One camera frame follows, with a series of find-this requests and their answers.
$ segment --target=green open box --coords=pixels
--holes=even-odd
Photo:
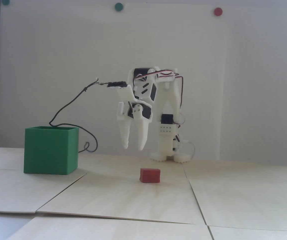
[[[78,167],[78,143],[79,128],[26,128],[23,172],[68,175]]]

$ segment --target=red cube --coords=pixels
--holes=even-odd
[[[140,168],[140,181],[143,183],[160,183],[160,169]]]

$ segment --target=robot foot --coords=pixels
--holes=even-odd
[[[173,160],[177,163],[185,163],[191,160],[191,156],[185,153],[176,153]]]
[[[177,163],[185,163],[191,160],[191,156],[185,153],[176,153],[173,156],[166,156],[161,153],[151,153],[150,158],[157,162],[165,162],[166,160],[173,160]]]
[[[167,157],[168,156],[161,154],[161,153],[151,153],[150,154],[150,158],[152,160],[157,161],[157,162],[165,162],[167,160]]]

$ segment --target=white wall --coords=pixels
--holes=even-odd
[[[1,9],[0,146],[23,147],[26,127],[47,125],[55,112],[96,76],[126,80],[134,67],[178,68],[184,76],[180,128],[199,159],[218,159],[219,106],[225,31],[213,6],[12,0]],[[137,150],[132,128],[128,150],[116,123],[117,93],[95,86],[58,116],[99,141],[98,153],[146,155],[157,150],[156,123]],[[91,136],[81,133],[80,145]]]
[[[287,9],[226,17],[220,159],[287,164]]]
[[[214,17],[212,5],[113,7],[85,0],[2,6],[0,146],[23,147],[26,127],[47,125],[96,76],[122,81],[133,67],[177,67],[187,118],[180,129],[197,159],[287,164],[287,9],[226,6]],[[122,148],[117,103],[116,92],[95,86],[56,122],[93,132],[98,153],[156,151],[156,123],[142,152],[135,128]],[[91,139],[80,135],[80,145]]]

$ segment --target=robotic arm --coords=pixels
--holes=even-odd
[[[165,161],[168,157],[173,157],[177,162],[190,160],[189,155],[177,153],[182,144],[178,131],[182,99],[175,80],[182,79],[183,85],[183,78],[176,72],[176,69],[160,70],[158,67],[135,68],[129,72],[127,84],[117,87],[121,100],[118,104],[117,121],[125,149],[128,147],[133,120],[138,127],[138,149],[144,148],[148,137],[148,125],[153,117],[152,105],[156,101],[156,117],[160,122],[159,152],[152,153],[151,157],[156,161]],[[166,102],[172,106],[173,114],[164,113]]]

